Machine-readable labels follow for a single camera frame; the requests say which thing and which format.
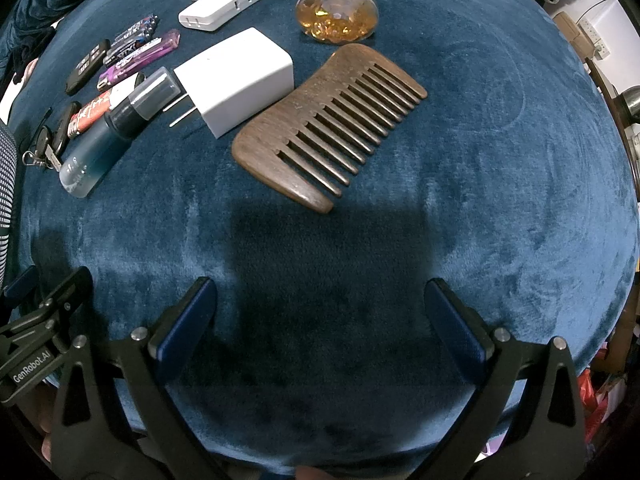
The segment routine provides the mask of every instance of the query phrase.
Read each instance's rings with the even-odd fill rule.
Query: purple lighter
[[[149,41],[146,45],[134,50],[127,57],[122,58],[115,65],[102,72],[98,79],[98,90],[104,90],[125,80],[131,74],[142,69],[142,67],[178,48],[179,42],[180,32],[176,28],[164,33],[161,38]]]

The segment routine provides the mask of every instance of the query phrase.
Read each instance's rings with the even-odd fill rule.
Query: comb
[[[276,191],[319,213],[342,196],[360,165],[427,92],[382,54],[340,47],[307,81],[236,135],[240,166]],[[321,189],[307,179],[312,177]]]

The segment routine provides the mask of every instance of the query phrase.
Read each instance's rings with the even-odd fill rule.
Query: white plug adapter
[[[293,90],[291,56],[253,27],[196,54],[174,73],[217,139]]]
[[[212,31],[257,1],[198,0],[178,14],[178,20],[188,28]]]

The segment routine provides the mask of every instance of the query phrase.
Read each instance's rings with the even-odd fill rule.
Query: metal screw
[[[554,346],[558,350],[564,350],[566,348],[566,341],[558,335],[554,338]]]
[[[509,339],[511,339],[511,334],[506,328],[500,327],[494,330],[494,337],[497,341],[506,343]]]
[[[75,348],[82,348],[84,345],[86,345],[86,336],[84,334],[77,335],[74,338],[74,341],[72,342],[72,345]]]
[[[131,331],[131,338],[133,339],[133,341],[142,341],[143,339],[146,339],[146,336],[148,335],[149,330],[147,330],[144,326],[139,326],[138,328],[134,328]]]

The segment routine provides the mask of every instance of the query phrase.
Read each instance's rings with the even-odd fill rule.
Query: blue gripper pad
[[[495,346],[482,318],[466,307],[447,283],[434,278],[424,287],[424,305],[431,324],[452,355],[464,379],[480,386]]]
[[[158,384],[180,374],[216,313],[217,304],[216,284],[200,277],[177,305],[162,313],[148,345],[149,354],[156,360]]]

